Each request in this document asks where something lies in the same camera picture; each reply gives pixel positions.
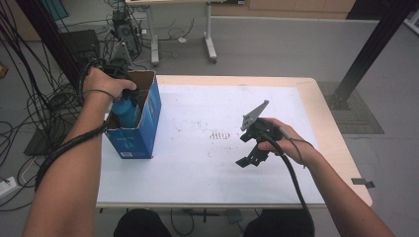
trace black pole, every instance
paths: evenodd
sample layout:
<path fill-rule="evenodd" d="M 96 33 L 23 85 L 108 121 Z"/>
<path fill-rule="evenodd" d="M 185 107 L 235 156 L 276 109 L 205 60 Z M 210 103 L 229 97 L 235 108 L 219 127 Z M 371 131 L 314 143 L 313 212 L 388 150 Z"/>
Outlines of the black pole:
<path fill-rule="evenodd" d="M 75 90 L 78 88 L 79 68 L 61 38 L 58 27 L 42 0 L 16 0 L 64 75 Z"/>
<path fill-rule="evenodd" d="M 392 1 L 389 9 L 378 22 L 334 94 L 326 96 L 326 101 L 330 109 L 349 109 L 347 101 L 352 92 L 373 65 L 374 61 L 376 61 L 392 36 L 394 36 L 404 19 L 412 11 L 415 3 L 416 0 Z"/>

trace forearm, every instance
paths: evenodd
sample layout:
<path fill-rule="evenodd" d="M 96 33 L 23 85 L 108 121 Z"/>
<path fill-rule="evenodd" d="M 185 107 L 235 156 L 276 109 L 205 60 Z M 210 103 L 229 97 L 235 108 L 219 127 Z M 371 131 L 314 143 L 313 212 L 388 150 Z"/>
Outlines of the forearm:
<path fill-rule="evenodd" d="M 341 236 L 394 236 L 319 153 L 307 167 Z"/>
<path fill-rule="evenodd" d="M 103 124 L 109 97 L 98 94 L 90 99 L 95 100 L 86 101 L 65 141 Z M 101 142 L 101 135 L 94 137 L 68 150 L 52 163 L 34 199 L 25 235 L 93 235 Z"/>

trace right hand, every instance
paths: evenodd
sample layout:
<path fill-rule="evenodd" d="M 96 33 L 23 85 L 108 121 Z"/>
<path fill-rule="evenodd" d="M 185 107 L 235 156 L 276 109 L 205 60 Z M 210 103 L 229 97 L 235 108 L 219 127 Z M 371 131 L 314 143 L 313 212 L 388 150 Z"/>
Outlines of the right hand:
<path fill-rule="evenodd" d="M 315 159 L 318 155 L 321 155 L 310 144 L 299 141 L 304 139 L 290 125 L 285 124 L 276 118 L 264 118 L 264 120 L 272 122 L 275 126 L 282 127 L 293 139 L 296 139 L 293 141 L 293 143 L 296 145 L 296 147 L 298 147 L 298 150 L 302 156 L 302 160 L 301 157 L 299 157 L 297 150 L 288 139 L 283 138 L 277 141 L 281 148 L 283 148 L 284 152 L 293 158 L 296 163 L 301 165 L 308 165 L 311 160 Z M 261 150 L 269 150 L 277 153 L 277 150 L 268 141 L 259 143 L 258 148 Z"/>

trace wall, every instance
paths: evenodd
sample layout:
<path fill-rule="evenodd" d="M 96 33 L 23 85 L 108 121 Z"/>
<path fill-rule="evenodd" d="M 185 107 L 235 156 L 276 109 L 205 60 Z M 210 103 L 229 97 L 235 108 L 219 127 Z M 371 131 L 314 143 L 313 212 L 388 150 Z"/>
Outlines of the wall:
<path fill-rule="evenodd" d="M 244 5 L 213 4 L 215 16 L 346 19 L 356 0 L 246 0 Z"/>

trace dark pants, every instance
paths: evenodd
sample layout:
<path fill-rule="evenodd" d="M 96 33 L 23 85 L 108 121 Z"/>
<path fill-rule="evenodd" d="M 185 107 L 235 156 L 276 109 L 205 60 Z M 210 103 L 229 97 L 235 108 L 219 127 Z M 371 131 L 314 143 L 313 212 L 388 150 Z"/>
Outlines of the dark pants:
<path fill-rule="evenodd" d="M 170 237 L 160 216 L 151 210 L 134 209 L 118 223 L 114 237 Z M 246 227 L 243 237 L 311 237 L 311 224 L 302 209 L 264 209 Z"/>

